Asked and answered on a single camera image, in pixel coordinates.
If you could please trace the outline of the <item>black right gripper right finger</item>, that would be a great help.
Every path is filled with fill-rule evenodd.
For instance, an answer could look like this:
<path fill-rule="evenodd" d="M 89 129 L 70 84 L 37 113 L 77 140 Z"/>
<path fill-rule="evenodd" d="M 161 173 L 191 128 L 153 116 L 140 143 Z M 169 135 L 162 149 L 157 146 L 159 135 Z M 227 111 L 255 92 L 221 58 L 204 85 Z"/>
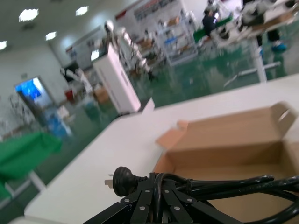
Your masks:
<path fill-rule="evenodd" d="M 177 190 L 174 181 L 162 184 L 162 221 L 176 224 L 235 224 L 236 220 Z"/>

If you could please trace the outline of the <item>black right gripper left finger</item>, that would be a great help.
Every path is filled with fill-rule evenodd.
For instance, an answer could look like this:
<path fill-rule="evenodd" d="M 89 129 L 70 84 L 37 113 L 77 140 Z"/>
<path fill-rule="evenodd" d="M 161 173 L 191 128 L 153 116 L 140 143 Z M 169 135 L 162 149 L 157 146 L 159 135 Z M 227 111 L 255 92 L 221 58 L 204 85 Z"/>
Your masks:
<path fill-rule="evenodd" d="M 151 220 L 151 204 L 155 174 L 136 176 L 131 172 L 115 172 L 112 186 L 123 198 L 87 220 L 86 224 L 145 224 Z"/>

